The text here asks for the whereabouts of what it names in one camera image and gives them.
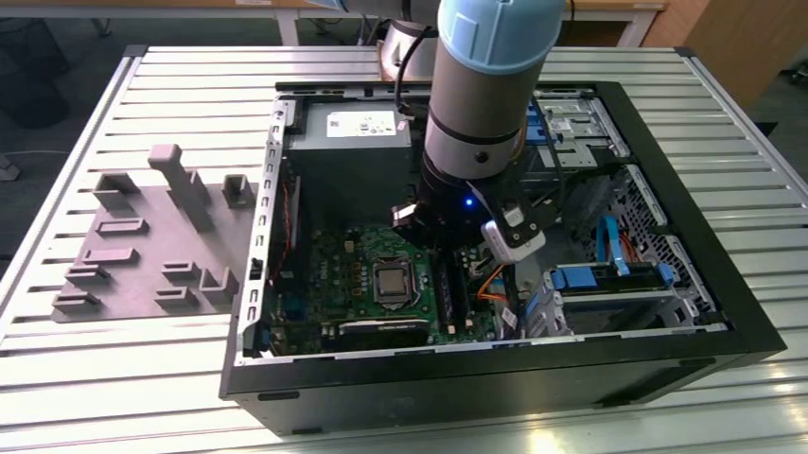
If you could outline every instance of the aluminum profile table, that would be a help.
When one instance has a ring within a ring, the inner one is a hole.
[[[624,83],[788,343],[766,362],[640,407],[282,441],[218,398],[227,315],[50,321],[102,172],[163,184],[147,156],[170,142],[206,182],[257,181],[274,83],[378,77],[360,47],[153,47],[123,59],[0,284],[0,450],[804,452],[808,191],[699,60],[672,49],[557,49],[543,78]]]

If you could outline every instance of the black cable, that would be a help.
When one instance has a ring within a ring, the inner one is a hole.
[[[365,29],[370,29],[370,22],[368,21],[368,16],[362,14],[362,19],[358,23],[358,39],[357,45],[365,45]]]
[[[425,40],[425,37],[428,36],[428,33],[429,33],[430,30],[432,30],[430,26],[426,26],[425,29],[421,30],[421,33],[418,33],[418,37],[416,38],[416,41],[413,41],[412,46],[409,47],[409,49],[406,50],[406,53],[404,54],[402,64],[400,64],[400,74],[396,76],[396,88],[393,90],[393,92],[394,92],[393,98],[396,100],[396,108],[400,111],[400,113],[404,113],[404,110],[408,107],[402,103],[402,81],[405,80],[406,66],[409,65],[409,61],[413,58],[413,54],[416,53],[416,49],[418,48],[418,45],[421,44],[421,42]]]
[[[544,129],[544,137],[547,139],[547,147],[551,151],[551,159],[553,160],[553,166],[556,167],[556,174],[559,176],[559,210],[565,206],[567,199],[567,178],[565,172],[561,168],[561,160],[559,159],[559,150],[556,150],[556,144],[553,143],[553,136],[551,131],[551,126],[547,123],[547,117],[544,116],[543,106],[540,106],[540,101],[536,99],[536,96],[531,96],[531,104],[533,105],[533,109],[536,110],[537,117],[540,118],[540,122],[543,123]],[[533,202],[533,206],[539,205],[544,199],[549,196],[545,195],[537,201]]]
[[[502,286],[505,287],[505,298],[508,299],[508,310],[517,317],[516,326],[511,326],[506,323],[506,326],[512,327],[509,331],[509,336],[505,336],[506,340],[521,339],[521,319],[524,318],[523,314],[523,304],[520,301],[520,288],[517,286],[517,267],[515,265],[508,265],[502,268]]]
[[[569,26],[565,31],[565,39],[563,45],[568,45],[569,37],[572,36],[572,29],[576,23],[576,0],[569,0]]]
[[[368,45],[373,45],[377,42],[377,35],[380,34],[381,28],[390,22],[390,19],[377,19],[370,35],[368,35]]]
[[[322,33],[324,33],[325,35],[332,36],[332,37],[333,37],[333,38],[337,40],[337,42],[338,42],[340,44],[345,45],[345,41],[342,41],[342,38],[340,38],[340,37],[338,37],[338,36],[337,36],[337,35],[336,35],[336,34],[334,34],[334,33],[333,33],[333,32],[332,32],[332,31],[330,31],[330,30],[329,30],[326,27],[324,27],[324,26],[322,26],[322,25],[321,25],[321,24],[320,24],[320,23],[318,23],[318,22],[317,22],[314,19],[307,19],[307,21],[309,21],[309,22],[312,22],[312,24],[313,24],[313,25],[317,27],[317,29],[318,29],[320,31],[322,31]]]

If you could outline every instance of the cable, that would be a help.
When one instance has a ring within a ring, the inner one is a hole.
[[[513,329],[513,336],[509,336],[509,338],[521,339],[521,319],[524,316],[524,304],[520,301],[520,288],[517,286],[517,267],[515,265],[508,265],[502,269],[502,285],[505,286],[505,302],[508,304],[508,310],[511,310],[512,314],[517,317],[517,322],[515,323],[516,326],[512,326],[506,322],[506,324]]]
[[[373,29],[370,30],[370,35],[368,35],[368,45],[373,45],[376,43],[377,35],[380,35],[381,28],[390,22],[390,19],[377,19],[377,23],[374,24]]]
[[[575,23],[576,23],[576,0],[569,0],[569,26],[567,27],[563,45],[567,45],[567,43],[569,42],[569,36],[572,35],[572,29],[575,27]]]
[[[500,272],[502,271],[502,268],[505,267],[505,265],[500,265],[497,267],[497,269],[494,270],[494,272],[492,273],[492,275],[489,276],[489,278],[486,279],[485,283],[482,284],[482,287],[480,288],[480,290],[477,291],[477,299],[478,300],[497,300],[497,301],[508,301],[505,299],[505,295],[498,295],[498,294],[489,294],[485,292],[485,289],[492,285],[492,282],[494,282],[494,278],[497,277],[497,275],[500,274]]]
[[[402,103],[402,81],[405,80],[406,66],[409,65],[409,61],[413,58],[416,49],[418,48],[418,45],[421,44],[421,42],[425,40],[425,37],[428,36],[428,33],[430,30],[432,30],[430,26],[426,26],[425,29],[421,30],[421,33],[418,34],[416,41],[413,41],[412,46],[409,47],[409,49],[406,50],[406,53],[404,54],[402,64],[400,64],[400,74],[397,74],[397,76],[396,76],[396,88],[393,90],[394,91],[393,97],[396,99],[396,108],[400,111],[400,113],[404,113],[405,108],[408,108],[408,106]]]
[[[559,159],[559,150],[556,150],[556,144],[553,143],[553,137],[551,137],[552,131],[551,127],[547,123],[547,117],[544,116],[543,106],[540,106],[540,101],[536,99],[536,96],[531,96],[531,104],[533,105],[533,109],[536,110],[537,117],[540,118],[540,123],[543,124],[544,129],[544,137],[547,140],[547,147],[551,152],[551,158],[553,159],[553,166],[556,167],[556,174],[559,176],[559,210],[565,206],[567,199],[567,178],[565,173],[561,169],[561,160]],[[540,198],[539,201],[533,202],[533,206],[537,206],[544,199],[549,196],[549,193]]]
[[[34,150],[34,151],[12,151],[11,153],[0,153],[3,156],[19,156],[23,154],[71,154],[70,151],[47,151],[47,150]]]
[[[334,25],[334,24],[337,24],[337,23],[338,23],[341,20],[342,20],[342,19],[338,19],[338,20],[337,20],[337,22],[334,22],[333,24],[332,24],[332,23],[329,23],[329,22],[326,22],[326,24],[329,24],[329,25]],[[334,32],[333,32],[333,31],[330,31],[330,30],[329,30],[326,27],[324,27],[324,26],[322,26],[322,25],[321,25],[321,24],[320,24],[320,23],[318,23],[318,22],[317,22],[314,19],[307,19],[307,21],[309,21],[309,22],[312,22],[312,24],[313,24],[313,25],[317,27],[317,29],[318,29],[320,31],[322,31],[322,32],[324,32],[324,34],[325,34],[325,35],[332,36],[332,37],[333,37],[333,38],[337,40],[337,42],[338,42],[340,44],[345,45],[345,41],[342,41],[342,38],[340,38],[340,37],[338,37],[338,36],[334,34]]]
[[[358,24],[358,40],[357,45],[365,45],[365,28],[370,29],[370,22],[368,21],[368,16],[362,14],[362,20]]]

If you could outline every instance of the metal frame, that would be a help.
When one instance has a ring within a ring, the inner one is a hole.
[[[183,164],[198,168],[206,181],[245,172],[258,181],[274,82],[377,79],[378,62],[368,49],[312,46],[153,47],[138,67],[127,61],[130,69],[107,89],[125,102],[106,98],[98,122],[104,129],[88,125],[88,150],[67,192],[56,189],[39,215],[46,225],[36,228],[46,233],[27,239],[20,275],[2,284],[11,305],[0,321],[0,407],[14,411],[0,411],[0,446],[82,454],[247,446],[390,453],[476,452],[482,446],[592,454],[806,450],[806,192],[791,172],[779,170],[768,140],[752,140],[755,129],[735,119],[727,95],[673,49],[559,48],[543,80],[624,84],[790,349],[628,409],[283,440],[217,397],[230,317],[56,325],[48,321],[54,292],[28,288],[63,282],[67,265],[59,260],[72,262],[92,217],[84,213],[98,207],[78,190],[92,187],[99,171],[131,169],[142,183],[157,184],[143,170],[147,143],[171,140],[189,150]]]
[[[90,115],[87,126],[80,134],[79,141],[76,142],[67,161],[64,162],[64,167],[62,168],[56,181],[54,182],[54,187],[51,188],[48,197],[42,203],[42,208],[36,214],[35,221],[32,222],[32,226],[26,234],[26,237],[23,238],[20,247],[18,248],[22,253],[18,253],[14,256],[14,260],[10,263],[10,267],[3,276],[3,280],[0,280],[0,341],[3,340],[6,334],[4,328],[11,323],[11,318],[14,315],[14,308],[11,307],[10,302],[14,296],[14,291],[16,290],[16,286],[20,283],[23,271],[32,263],[36,245],[40,243],[43,238],[47,237],[48,230],[54,228],[54,226],[50,224],[51,220],[54,219],[59,203],[67,194],[70,183],[74,181],[74,178],[79,172],[82,160],[87,154],[92,138],[99,130],[104,127],[104,123],[109,123],[110,121],[110,118],[107,118],[110,108],[121,102],[121,97],[123,94],[122,88],[127,87],[127,82],[134,76],[134,70],[138,67],[139,60],[141,59],[125,57],[118,65],[115,73],[113,74],[113,79],[110,80],[110,84],[102,93],[99,105]]]

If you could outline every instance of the motherboard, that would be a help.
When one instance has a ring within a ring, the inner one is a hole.
[[[469,277],[480,251],[468,248],[457,254],[458,268]],[[349,349],[340,345],[346,339],[353,350],[358,344],[376,349],[496,338],[489,302],[476,302],[482,303],[473,305],[478,310],[469,309],[456,326],[454,308],[441,303],[434,257],[389,227],[316,231],[307,272],[305,291],[279,297],[277,315],[283,322],[275,325],[275,334],[283,330],[285,354]],[[469,293],[473,298],[472,285]]]

